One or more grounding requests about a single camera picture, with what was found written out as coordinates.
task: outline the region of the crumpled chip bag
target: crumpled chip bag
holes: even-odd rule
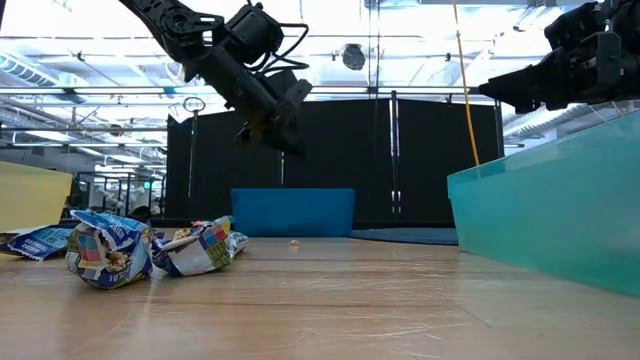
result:
[[[153,263],[172,276],[204,274],[223,268],[249,244],[245,235],[231,231],[231,219],[194,223],[178,230],[173,239],[155,240]]]
[[[61,225],[12,230],[0,234],[0,254],[42,261],[61,254],[69,245],[73,228]]]
[[[80,224],[69,239],[69,271],[101,289],[116,289],[151,274],[150,227],[108,214],[72,211],[71,215]]]

